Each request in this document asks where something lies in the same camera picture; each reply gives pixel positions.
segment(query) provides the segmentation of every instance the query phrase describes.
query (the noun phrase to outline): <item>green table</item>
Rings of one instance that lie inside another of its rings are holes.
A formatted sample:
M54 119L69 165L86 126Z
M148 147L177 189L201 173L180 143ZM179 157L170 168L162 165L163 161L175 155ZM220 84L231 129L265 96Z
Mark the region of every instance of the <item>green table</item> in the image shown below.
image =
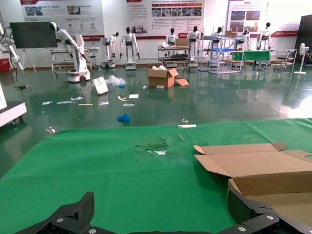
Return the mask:
M235 52L231 53L233 55L233 60L241 61L243 52ZM250 50L250 51L244 51L244 57L243 61L260 61L260 60L271 60L271 52L269 50Z
M193 145L284 141L312 152L311 132L309 119L66 130L44 138L0 180L0 230L14 233L94 191L92 225L118 234L216 233L234 225L226 184L200 165Z

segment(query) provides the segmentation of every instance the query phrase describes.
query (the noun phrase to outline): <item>standing fan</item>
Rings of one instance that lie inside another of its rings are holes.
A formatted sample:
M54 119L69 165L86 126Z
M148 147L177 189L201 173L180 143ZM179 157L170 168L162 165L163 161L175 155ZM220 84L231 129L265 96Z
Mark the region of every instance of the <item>standing fan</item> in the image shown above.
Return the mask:
M303 57L302 57L302 61L301 61L300 71L294 72L295 74L299 74L299 75L305 75L306 74L306 72L302 72L302 67L303 67L303 63L304 63L304 57L306 56L306 52L308 50L309 50L309 47L306 47L306 45L304 43L302 43L300 45L299 54L303 55Z

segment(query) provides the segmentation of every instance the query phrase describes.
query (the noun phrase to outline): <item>epoxy floor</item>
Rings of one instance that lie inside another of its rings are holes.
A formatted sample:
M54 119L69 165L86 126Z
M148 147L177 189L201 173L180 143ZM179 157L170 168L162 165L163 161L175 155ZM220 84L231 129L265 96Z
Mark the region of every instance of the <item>epoxy floor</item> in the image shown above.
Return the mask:
M190 73L180 70L179 77L190 81L189 86L170 89L142 89L148 85L147 68L136 71L94 71L92 78L114 74L126 80L125 88L109 85L109 93L99 96L91 82L69 83L66 74L58 79L50 70L18 73L18 82L12 74L0 74L0 82L7 101L24 101L27 113L24 122L0 128L0 177L26 152L47 135L46 129L56 132L67 128L128 127L149 125L178 125L183 118L190 124L220 121L241 121L277 118L312 117L312 70L298 78L286 72L256 71L246 66L241 74L212 75L207 72ZM26 91L15 86L28 85ZM139 94L133 107L122 106L118 96ZM84 99L72 104L57 105L70 98ZM42 105L53 101L53 104ZM108 105L99 105L109 101ZM128 113L130 122L118 122L117 116Z

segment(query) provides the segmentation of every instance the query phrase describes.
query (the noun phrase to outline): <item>wheel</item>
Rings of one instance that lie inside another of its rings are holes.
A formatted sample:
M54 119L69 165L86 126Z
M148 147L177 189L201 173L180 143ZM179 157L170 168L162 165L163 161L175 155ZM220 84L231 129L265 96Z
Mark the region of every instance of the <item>wheel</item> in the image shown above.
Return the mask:
M81 76L81 77L79 78L79 80L80 80L80 82L85 82L85 81L86 81L86 77Z

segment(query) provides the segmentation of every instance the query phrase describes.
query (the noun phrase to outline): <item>television screen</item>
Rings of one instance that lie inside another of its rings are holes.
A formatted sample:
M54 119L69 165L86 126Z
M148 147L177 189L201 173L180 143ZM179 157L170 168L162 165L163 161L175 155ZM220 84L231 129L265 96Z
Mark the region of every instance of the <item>television screen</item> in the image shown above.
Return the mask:
M17 49L57 47L55 32L49 22L10 23Z

